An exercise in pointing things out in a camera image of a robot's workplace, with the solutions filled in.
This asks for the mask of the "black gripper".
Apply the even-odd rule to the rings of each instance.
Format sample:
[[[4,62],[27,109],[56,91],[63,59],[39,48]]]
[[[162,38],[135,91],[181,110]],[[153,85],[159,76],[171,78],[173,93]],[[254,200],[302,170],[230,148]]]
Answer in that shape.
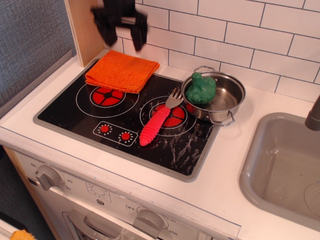
[[[108,46],[116,43],[116,27],[130,28],[136,51],[141,51],[147,42],[148,21],[145,13],[136,10],[134,0],[104,0],[103,7],[92,7],[94,22]]]

